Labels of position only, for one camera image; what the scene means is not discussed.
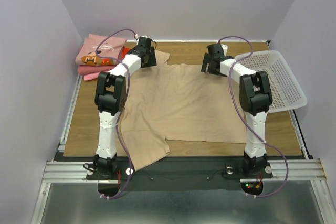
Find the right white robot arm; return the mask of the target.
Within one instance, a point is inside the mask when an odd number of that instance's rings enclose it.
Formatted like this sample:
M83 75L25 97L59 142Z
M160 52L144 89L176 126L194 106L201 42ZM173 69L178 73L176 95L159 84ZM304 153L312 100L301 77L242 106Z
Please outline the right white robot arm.
M265 148L265 124L269 108L273 102L268 74L251 70L226 56L227 47L215 43L207 46L201 72L229 77L229 81L239 84L239 104L244 116L239 114L247 127L247 142L241 170L244 175L271 174Z

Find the beige t shirt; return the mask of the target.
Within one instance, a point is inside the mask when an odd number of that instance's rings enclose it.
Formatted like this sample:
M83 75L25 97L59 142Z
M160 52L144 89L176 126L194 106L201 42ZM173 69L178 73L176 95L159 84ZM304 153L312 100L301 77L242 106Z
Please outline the beige t shirt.
M173 154L169 141L217 143L215 155L241 156L247 133L238 117L242 110L233 105L238 84L202 73L198 65L170 65L168 53L155 54L156 66L132 74L121 122L134 168Z

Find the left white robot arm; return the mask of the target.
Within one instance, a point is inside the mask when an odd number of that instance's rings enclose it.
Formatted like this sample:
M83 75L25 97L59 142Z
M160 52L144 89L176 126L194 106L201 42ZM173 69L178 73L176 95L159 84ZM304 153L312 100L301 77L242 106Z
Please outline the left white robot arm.
M156 66L153 40L139 37L137 45L109 72L98 75L94 102L99 112L99 142L91 164L83 167L88 180L110 180L117 176L117 129L125 107L130 77L141 68Z

